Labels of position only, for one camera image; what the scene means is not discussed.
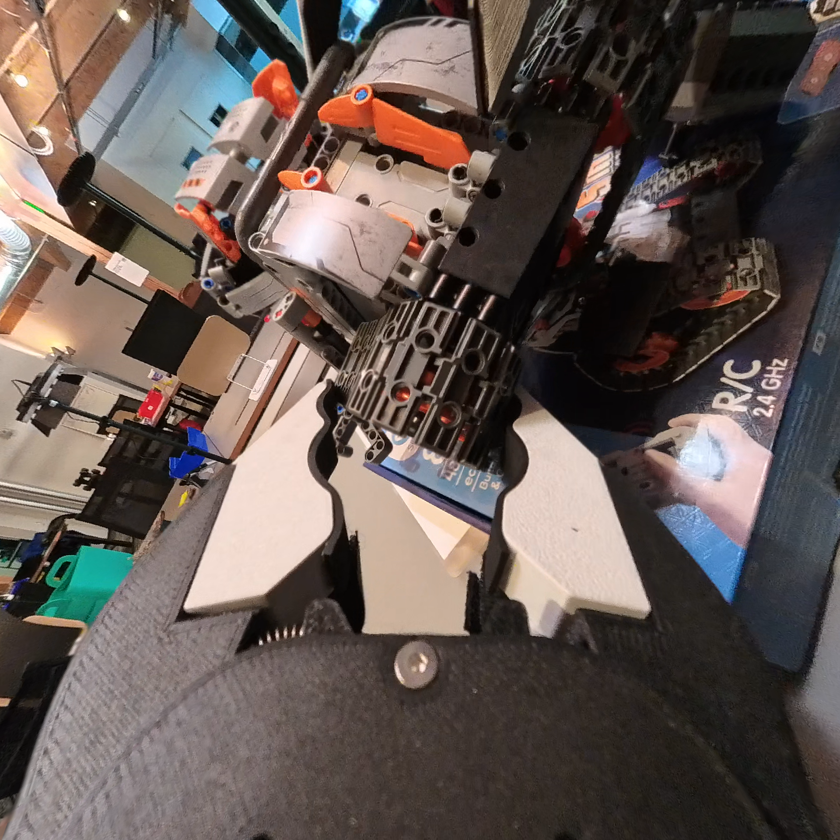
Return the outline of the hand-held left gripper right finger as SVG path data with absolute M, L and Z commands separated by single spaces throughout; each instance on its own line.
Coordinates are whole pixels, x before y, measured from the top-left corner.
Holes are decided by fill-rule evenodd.
M 600 461 L 526 392 L 507 405 L 503 478 L 481 581 L 551 637 L 581 611 L 644 620 L 650 602 Z

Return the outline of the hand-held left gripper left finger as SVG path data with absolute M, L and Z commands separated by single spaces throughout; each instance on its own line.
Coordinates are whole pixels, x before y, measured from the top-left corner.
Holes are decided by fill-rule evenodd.
M 334 383 L 316 384 L 236 458 L 185 593 L 185 618 L 261 613 L 290 631 L 327 599 L 351 631 L 363 629 L 359 541 L 330 482 L 338 405 Z

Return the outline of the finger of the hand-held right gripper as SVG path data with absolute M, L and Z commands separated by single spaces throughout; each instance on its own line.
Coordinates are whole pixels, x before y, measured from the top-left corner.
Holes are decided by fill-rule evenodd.
M 511 98 L 538 14 L 532 1 L 474 2 L 474 64 L 479 111 L 499 113 Z

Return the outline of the black orange tracked toy robot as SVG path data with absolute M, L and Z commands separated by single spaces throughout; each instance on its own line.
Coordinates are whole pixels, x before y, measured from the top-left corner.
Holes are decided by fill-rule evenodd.
M 333 439 L 489 466 L 538 315 L 576 291 L 685 75 L 694 2 L 537 2 L 511 98 L 481 113 L 474 2 L 298 2 L 306 76 L 272 60 L 175 194 L 201 281 L 338 371 Z

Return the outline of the blue plastic bin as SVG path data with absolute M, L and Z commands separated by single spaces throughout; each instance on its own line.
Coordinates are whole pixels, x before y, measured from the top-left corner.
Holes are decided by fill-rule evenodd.
M 201 449 L 206 451 L 207 439 L 203 432 L 195 427 L 188 427 L 186 429 L 187 447 L 194 449 Z M 169 475 L 174 480 L 181 480 L 188 477 L 193 472 L 199 470 L 205 461 L 204 455 L 194 453 L 192 450 L 184 450 L 177 457 L 169 459 Z

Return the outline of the white paper sheet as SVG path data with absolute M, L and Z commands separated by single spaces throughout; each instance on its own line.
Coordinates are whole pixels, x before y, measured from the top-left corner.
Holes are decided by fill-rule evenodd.
M 432 543 L 449 576 L 480 573 L 488 534 L 408 490 L 399 486 L 394 489 Z

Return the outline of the black mesh office chair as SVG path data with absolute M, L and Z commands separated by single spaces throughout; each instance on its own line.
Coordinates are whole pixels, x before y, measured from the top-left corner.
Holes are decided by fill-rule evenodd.
M 79 522 L 142 539 L 162 509 L 175 480 L 170 457 L 181 450 L 172 441 L 153 441 L 122 431 L 94 469 L 73 482 L 90 491 Z

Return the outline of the white document stand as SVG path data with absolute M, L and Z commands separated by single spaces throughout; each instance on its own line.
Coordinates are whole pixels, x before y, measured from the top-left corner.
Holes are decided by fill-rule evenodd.
M 256 374 L 252 382 L 240 381 L 239 376 L 247 367 L 247 363 L 256 365 Z M 241 353 L 227 374 L 227 382 L 245 389 L 248 393 L 248 399 L 255 402 L 263 395 L 277 366 L 278 360 L 276 359 L 262 361 L 247 353 Z

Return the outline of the beige board panel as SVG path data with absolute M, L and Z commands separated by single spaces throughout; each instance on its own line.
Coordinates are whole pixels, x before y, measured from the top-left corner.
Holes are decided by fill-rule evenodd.
M 250 344 L 247 332 L 211 316 L 204 321 L 175 375 L 183 386 L 219 397 L 227 390 L 228 375 Z

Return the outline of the green fabric bag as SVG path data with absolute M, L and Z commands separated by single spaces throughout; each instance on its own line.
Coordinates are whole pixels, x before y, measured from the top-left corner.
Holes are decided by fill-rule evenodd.
M 45 583 L 53 592 L 36 614 L 91 625 L 132 567 L 131 553 L 81 547 L 52 565 Z

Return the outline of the blue robot kit box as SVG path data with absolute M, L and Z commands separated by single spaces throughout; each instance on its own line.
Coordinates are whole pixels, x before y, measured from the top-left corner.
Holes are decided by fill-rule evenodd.
M 838 2 L 706 14 L 691 83 L 606 240 L 538 323 L 531 394 L 633 482 L 764 656 L 808 664 L 838 543 Z

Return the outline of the black board panel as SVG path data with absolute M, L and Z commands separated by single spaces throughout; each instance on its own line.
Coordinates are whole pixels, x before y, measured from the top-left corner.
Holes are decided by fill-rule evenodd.
M 175 375 L 206 317 L 163 290 L 149 301 L 122 354 L 168 375 Z

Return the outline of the black wooden chair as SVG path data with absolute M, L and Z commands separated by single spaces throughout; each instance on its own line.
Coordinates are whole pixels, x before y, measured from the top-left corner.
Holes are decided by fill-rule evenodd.
M 26 668 L 73 655 L 88 625 L 76 619 L 1 611 L 1 708 L 15 697 Z

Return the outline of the white pillar notice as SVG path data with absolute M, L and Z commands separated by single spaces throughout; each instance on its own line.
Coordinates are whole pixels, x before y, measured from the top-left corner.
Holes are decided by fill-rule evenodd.
M 119 252 L 111 254 L 106 270 L 136 287 L 142 287 L 149 276 L 146 268 Z

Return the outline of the silver air duct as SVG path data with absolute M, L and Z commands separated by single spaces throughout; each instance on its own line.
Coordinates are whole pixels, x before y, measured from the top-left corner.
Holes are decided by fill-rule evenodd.
M 28 234 L 17 221 L 1 211 L 1 310 L 24 278 L 33 255 Z

